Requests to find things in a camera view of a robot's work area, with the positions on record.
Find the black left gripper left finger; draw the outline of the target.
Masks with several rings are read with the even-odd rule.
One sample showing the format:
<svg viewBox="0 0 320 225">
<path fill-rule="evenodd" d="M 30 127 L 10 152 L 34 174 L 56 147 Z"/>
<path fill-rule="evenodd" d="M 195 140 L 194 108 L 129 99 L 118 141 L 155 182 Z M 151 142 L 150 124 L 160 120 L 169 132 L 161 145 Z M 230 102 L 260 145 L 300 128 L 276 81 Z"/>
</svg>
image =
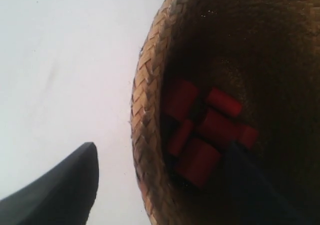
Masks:
<svg viewBox="0 0 320 225">
<path fill-rule="evenodd" d="M 85 225 L 97 197 L 97 147 L 86 142 L 50 171 L 0 201 L 2 225 Z"/>
</svg>

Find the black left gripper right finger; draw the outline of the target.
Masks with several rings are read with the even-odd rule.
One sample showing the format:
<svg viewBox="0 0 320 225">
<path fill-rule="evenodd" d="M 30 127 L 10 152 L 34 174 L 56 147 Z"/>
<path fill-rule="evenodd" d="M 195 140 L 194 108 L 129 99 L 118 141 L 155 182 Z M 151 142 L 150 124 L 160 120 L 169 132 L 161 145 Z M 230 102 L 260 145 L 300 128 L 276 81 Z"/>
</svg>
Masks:
<svg viewBox="0 0 320 225">
<path fill-rule="evenodd" d="M 224 154 L 224 172 L 242 225 L 306 225 L 308 220 L 278 192 L 250 151 L 233 141 Z"/>
</svg>

